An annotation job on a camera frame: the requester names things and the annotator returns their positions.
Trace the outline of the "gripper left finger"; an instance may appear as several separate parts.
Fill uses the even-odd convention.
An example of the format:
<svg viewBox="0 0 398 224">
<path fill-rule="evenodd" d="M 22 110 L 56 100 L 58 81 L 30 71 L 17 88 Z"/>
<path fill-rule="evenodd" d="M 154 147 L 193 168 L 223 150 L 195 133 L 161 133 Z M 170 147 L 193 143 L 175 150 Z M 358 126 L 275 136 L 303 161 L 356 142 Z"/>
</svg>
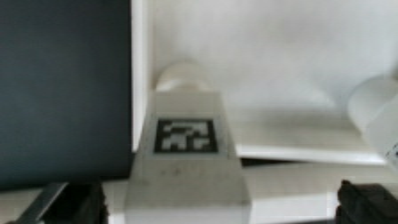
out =
<svg viewBox="0 0 398 224">
<path fill-rule="evenodd" d="M 51 183 L 5 224 L 108 224 L 101 183 Z"/>
</svg>

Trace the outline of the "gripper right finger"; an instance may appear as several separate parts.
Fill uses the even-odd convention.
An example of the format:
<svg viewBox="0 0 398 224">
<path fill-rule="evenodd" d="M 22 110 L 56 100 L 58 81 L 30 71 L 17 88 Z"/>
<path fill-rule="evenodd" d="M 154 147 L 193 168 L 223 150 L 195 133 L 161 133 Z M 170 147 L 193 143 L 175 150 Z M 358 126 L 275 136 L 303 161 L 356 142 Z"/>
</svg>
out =
<svg viewBox="0 0 398 224">
<path fill-rule="evenodd" d="M 335 224 L 398 224 L 398 198 L 376 183 L 340 181 Z"/>
</svg>

